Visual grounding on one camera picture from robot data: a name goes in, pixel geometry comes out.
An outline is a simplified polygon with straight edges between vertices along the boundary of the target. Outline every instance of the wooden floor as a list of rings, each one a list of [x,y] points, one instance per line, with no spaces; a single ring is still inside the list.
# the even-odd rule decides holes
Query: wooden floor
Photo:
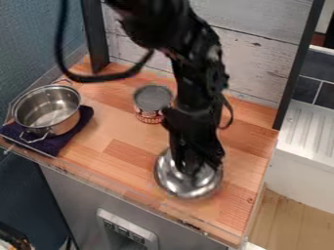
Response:
[[[250,242],[267,250],[332,250],[334,215],[267,189]]]

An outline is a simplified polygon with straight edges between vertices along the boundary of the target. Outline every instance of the stainless steel pot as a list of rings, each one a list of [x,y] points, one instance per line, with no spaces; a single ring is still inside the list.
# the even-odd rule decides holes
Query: stainless steel pot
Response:
[[[43,86],[25,93],[13,108],[16,122],[26,128],[20,139],[33,144],[70,131],[80,119],[80,102],[80,94],[63,85]],[[25,133],[40,138],[29,141],[24,138]]]

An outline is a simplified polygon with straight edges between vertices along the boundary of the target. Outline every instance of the can lid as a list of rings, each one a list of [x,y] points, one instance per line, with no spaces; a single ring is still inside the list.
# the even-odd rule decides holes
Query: can lid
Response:
[[[169,106],[173,99],[172,92],[163,86],[147,85],[138,89],[134,95],[137,107],[143,111],[158,111]]]

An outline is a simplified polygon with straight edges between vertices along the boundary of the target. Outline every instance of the gray tile wall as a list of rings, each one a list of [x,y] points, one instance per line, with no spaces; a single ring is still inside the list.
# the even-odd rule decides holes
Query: gray tile wall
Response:
[[[293,99],[334,109],[334,55],[309,49]]]

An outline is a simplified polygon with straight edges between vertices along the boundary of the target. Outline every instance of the pot handle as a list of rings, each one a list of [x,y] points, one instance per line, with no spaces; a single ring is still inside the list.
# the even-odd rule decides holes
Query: pot handle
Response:
[[[28,133],[27,131],[23,131],[21,134],[20,134],[20,139],[23,140],[25,143],[27,144],[34,144],[34,143],[37,143],[37,142],[41,142],[41,141],[44,141],[50,134],[50,131],[48,131],[47,133],[44,134],[43,137],[41,138],[38,138],[38,139],[35,139],[35,140],[32,140],[32,141],[28,141],[26,140],[23,136],[24,136],[24,133]]]
[[[70,81],[70,80],[68,80],[68,79],[66,79],[66,78],[63,78],[63,79],[54,81],[54,82],[52,83],[52,85],[53,85],[53,84],[59,84],[59,83],[62,83],[62,82],[66,82],[66,83],[68,83],[68,85],[69,85],[70,87],[73,87],[73,85],[74,85],[72,81]]]

